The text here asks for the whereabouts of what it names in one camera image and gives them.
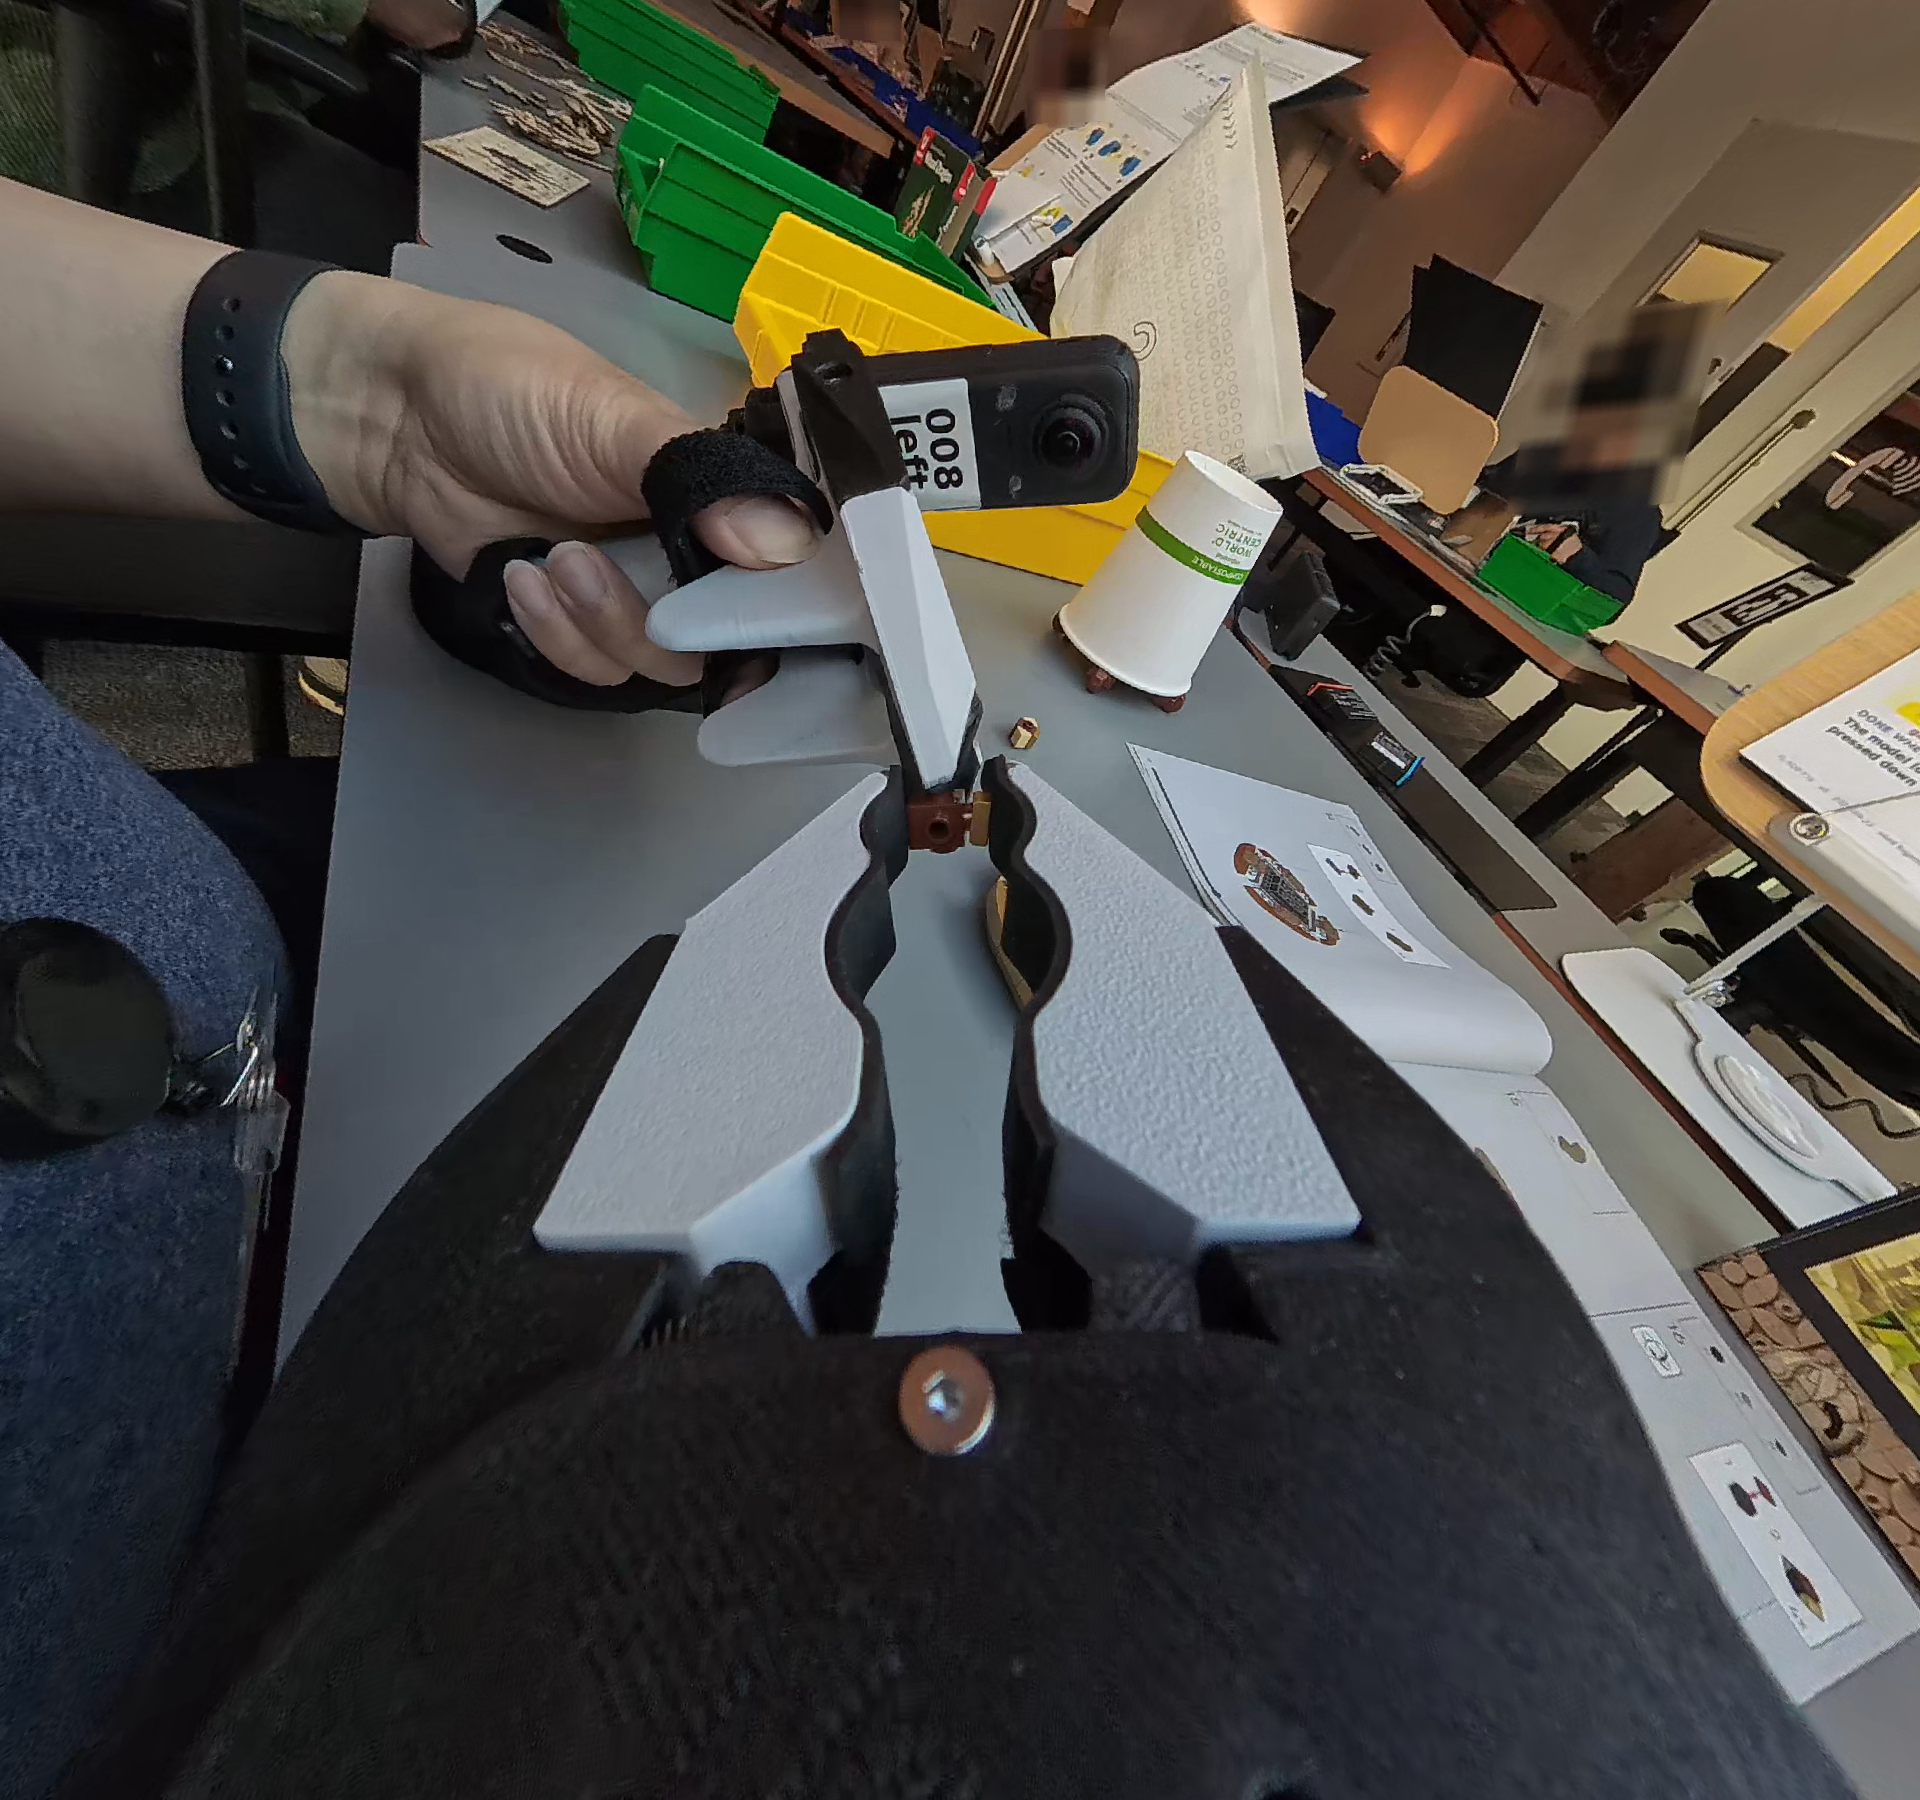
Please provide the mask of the white dotted paper bag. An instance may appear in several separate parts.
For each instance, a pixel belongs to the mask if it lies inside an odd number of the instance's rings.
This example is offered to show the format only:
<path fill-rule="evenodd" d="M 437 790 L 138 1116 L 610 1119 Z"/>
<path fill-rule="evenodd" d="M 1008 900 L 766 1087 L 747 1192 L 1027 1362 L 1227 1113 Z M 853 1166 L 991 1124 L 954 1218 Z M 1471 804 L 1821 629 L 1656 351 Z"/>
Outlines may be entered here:
<path fill-rule="evenodd" d="M 1249 480 L 1319 464 L 1262 60 L 1055 278 L 1052 336 L 1115 336 L 1140 371 L 1140 450 Z"/>

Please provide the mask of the framed plant picture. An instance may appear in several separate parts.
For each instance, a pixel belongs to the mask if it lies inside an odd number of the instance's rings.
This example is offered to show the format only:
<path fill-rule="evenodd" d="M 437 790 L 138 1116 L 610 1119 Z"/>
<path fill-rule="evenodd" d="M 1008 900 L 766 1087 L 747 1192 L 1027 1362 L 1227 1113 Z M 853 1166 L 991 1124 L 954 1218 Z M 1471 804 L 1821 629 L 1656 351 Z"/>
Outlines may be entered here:
<path fill-rule="evenodd" d="M 1918 1580 L 1918 1188 L 1698 1267 Z"/>

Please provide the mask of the black and tan chair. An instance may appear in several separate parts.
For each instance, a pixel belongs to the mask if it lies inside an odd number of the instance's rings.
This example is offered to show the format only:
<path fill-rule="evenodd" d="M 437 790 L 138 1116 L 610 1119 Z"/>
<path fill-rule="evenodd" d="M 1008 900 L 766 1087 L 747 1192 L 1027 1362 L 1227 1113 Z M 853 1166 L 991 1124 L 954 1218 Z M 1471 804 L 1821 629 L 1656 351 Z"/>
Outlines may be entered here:
<path fill-rule="evenodd" d="M 1358 461 L 1435 514 L 1471 504 L 1501 446 L 1501 413 L 1543 328 L 1543 304 L 1435 254 L 1410 278 L 1397 365 L 1359 425 Z"/>

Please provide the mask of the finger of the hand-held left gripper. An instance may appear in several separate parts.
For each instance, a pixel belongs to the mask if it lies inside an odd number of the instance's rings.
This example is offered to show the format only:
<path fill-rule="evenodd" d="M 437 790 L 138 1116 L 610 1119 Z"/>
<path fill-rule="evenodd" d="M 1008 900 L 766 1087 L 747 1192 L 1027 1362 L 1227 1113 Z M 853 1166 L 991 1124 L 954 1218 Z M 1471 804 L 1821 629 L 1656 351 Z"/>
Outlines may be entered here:
<path fill-rule="evenodd" d="M 979 777 L 979 678 L 909 492 L 853 495 L 838 508 L 872 629 L 905 766 L 921 793 L 973 790 Z"/>

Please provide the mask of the black round badge reel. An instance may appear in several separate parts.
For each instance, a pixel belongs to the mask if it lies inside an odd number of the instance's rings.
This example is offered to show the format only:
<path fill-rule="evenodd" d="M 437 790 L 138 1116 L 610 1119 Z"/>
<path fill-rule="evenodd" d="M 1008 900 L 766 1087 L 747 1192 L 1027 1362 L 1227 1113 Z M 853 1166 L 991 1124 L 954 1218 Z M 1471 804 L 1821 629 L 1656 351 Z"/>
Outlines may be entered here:
<path fill-rule="evenodd" d="M 177 1031 L 152 970 L 65 918 L 4 927 L 4 1158 L 112 1142 L 162 1113 Z"/>

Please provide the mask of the person's left forearm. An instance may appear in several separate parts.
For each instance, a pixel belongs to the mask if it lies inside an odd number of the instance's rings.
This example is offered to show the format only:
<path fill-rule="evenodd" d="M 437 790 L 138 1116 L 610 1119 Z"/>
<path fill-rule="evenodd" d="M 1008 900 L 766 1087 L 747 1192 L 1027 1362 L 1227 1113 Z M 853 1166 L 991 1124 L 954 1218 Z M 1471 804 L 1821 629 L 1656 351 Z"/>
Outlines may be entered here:
<path fill-rule="evenodd" d="M 223 255 L 4 182 L 4 514 L 249 519 L 180 401 L 185 310 Z"/>

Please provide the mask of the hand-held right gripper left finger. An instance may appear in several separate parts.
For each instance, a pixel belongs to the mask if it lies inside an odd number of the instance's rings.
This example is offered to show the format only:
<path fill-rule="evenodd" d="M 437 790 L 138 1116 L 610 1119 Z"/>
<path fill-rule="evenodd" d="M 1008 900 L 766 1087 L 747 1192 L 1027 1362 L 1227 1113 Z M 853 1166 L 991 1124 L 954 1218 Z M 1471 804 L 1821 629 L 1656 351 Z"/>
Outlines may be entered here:
<path fill-rule="evenodd" d="M 872 772 L 702 912 L 553 1185 L 550 1252 L 775 1276 L 811 1332 L 875 1332 L 902 1185 L 884 1039 L 909 854 L 905 783 Z"/>

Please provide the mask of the small wall marker sign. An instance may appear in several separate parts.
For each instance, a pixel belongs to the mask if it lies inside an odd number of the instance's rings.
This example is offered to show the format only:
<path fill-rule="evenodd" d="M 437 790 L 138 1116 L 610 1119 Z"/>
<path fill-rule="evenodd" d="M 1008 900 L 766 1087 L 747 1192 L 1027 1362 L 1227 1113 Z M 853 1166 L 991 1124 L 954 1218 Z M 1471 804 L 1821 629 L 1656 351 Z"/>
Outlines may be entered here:
<path fill-rule="evenodd" d="M 1677 623 L 1677 631 L 1686 635 L 1698 649 L 1719 656 L 1723 646 L 1738 643 L 1742 638 L 1783 620 L 1807 604 L 1817 604 L 1835 592 L 1848 590 L 1856 580 L 1821 567 L 1795 567 L 1783 576 L 1774 576 L 1757 586 L 1737 592 L 1732 598 L 1692 613 Z"/>

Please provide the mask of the person's left hand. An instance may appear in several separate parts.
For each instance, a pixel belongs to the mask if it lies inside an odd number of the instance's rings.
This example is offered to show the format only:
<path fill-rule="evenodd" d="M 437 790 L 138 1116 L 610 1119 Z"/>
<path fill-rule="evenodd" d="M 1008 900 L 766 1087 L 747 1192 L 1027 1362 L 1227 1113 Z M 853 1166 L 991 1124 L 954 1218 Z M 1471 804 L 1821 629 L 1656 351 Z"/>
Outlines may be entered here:
<path fill-rule="evenodd" d="M 644 471 L 696 430 L 672 400 L 535 315 L 349 270 L 301 288 L 280 351 L 335 513 L 455 579 L 499 538 L 547 538 L 502 571 L 532 649 L 598 689 L 702 678 L 602 547 L 650 522 Z"/>

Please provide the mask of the lego instruction booklet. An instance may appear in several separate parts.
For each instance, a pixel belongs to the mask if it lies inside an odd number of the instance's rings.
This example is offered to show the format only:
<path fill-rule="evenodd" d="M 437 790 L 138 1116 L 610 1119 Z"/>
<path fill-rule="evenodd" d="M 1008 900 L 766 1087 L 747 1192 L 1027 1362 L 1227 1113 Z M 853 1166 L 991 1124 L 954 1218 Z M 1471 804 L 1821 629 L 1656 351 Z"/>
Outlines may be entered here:
<path fill-rule="evenodd" d="M 1352 804 L 1130 748 L 1218 918 L 1386 1057 L 1514 1198 L 1616 1364 L 1747 1639 L 1795 1702 L 1918 1632 L 1918 1596 L 1547 1087 L 1552 1029 L 1435 927 Z"/>

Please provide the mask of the yellow plastic bin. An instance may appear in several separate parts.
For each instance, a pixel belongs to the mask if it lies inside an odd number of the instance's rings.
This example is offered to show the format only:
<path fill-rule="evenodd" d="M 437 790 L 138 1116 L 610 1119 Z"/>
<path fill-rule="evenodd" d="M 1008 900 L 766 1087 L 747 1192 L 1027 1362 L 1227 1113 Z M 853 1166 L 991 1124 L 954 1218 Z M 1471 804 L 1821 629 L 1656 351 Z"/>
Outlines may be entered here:
<path fill-rule="evenodd" d="M 850 239 L 779 215 L 738 300 L 735 331 L 756 385 L 769 386 L 802 339 L 844 331 L 867 354 L 1037 343 L 1037 331 L 982 306 Z M 1172 473 L 1140 450 L 1133 483 L 1115 500 L 988 513 L 929 513 L 936 547 L 1067 584 L 1085 584 Z"/>

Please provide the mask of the printed instruction sheets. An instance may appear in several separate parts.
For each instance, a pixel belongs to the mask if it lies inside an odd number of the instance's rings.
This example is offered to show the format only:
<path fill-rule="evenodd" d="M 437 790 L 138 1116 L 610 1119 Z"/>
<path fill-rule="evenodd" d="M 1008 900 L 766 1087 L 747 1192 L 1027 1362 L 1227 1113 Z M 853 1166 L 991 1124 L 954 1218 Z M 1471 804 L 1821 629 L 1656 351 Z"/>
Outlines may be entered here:
<path fill-rule="evenodd" d="M 1067 96 L 1067 115 L 1019 136 L 996 173 L 976 264 L 993 280 L 1014 280 L 1093 230 L 1186 143 L 1237 81 L 1257 76 L 1268 103 L 1319 102 L 1362 60 L 1249 21 L 1137 64 L 1112 87 Z"/>

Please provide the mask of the clear badge holder clip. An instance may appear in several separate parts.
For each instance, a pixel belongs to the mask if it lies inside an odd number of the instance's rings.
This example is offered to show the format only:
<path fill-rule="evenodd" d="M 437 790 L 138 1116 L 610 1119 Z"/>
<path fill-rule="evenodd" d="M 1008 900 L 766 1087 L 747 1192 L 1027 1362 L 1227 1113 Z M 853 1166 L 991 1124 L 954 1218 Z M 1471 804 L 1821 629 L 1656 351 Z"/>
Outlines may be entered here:
<path fill-rule="evenodd" d="M 262 1231 L 292 1105 L 279 1079 L 279 988 L 255 988 L 226 1042 L 183 1055 L 168 1076 L 164 1110 L 212 1116 L 229 1133 L 244 1188 L 244 1237 Z"/>

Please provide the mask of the white flat tray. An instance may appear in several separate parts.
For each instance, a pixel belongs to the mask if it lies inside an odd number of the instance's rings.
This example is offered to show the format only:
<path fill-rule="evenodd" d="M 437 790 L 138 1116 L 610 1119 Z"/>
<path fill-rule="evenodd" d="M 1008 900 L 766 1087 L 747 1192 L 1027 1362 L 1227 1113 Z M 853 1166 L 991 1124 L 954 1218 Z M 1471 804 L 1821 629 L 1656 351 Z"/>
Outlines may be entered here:
<path fill-rule="evenodd" d="M 1702 1130 L 1774 1227 L 1799 1231 L 1896 1195 L 1895 1180 L 1656 954 L 1565 954 L 1562 976 Z"/>

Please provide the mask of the small green plastic bin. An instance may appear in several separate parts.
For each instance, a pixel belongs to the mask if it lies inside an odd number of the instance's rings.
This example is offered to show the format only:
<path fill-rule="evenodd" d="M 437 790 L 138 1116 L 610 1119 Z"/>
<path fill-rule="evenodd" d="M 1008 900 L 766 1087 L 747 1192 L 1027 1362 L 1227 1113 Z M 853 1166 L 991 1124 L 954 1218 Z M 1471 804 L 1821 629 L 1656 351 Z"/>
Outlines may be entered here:
<path fill-rule="evenodd" d="M 1622 598 L 1580 580 L 1544 547 L 1519 534 L 1504 537 L 1488 550 L 1477 567 L 1477 580 L 1558 631 L 1593 635 L 1626 611 Z"/>

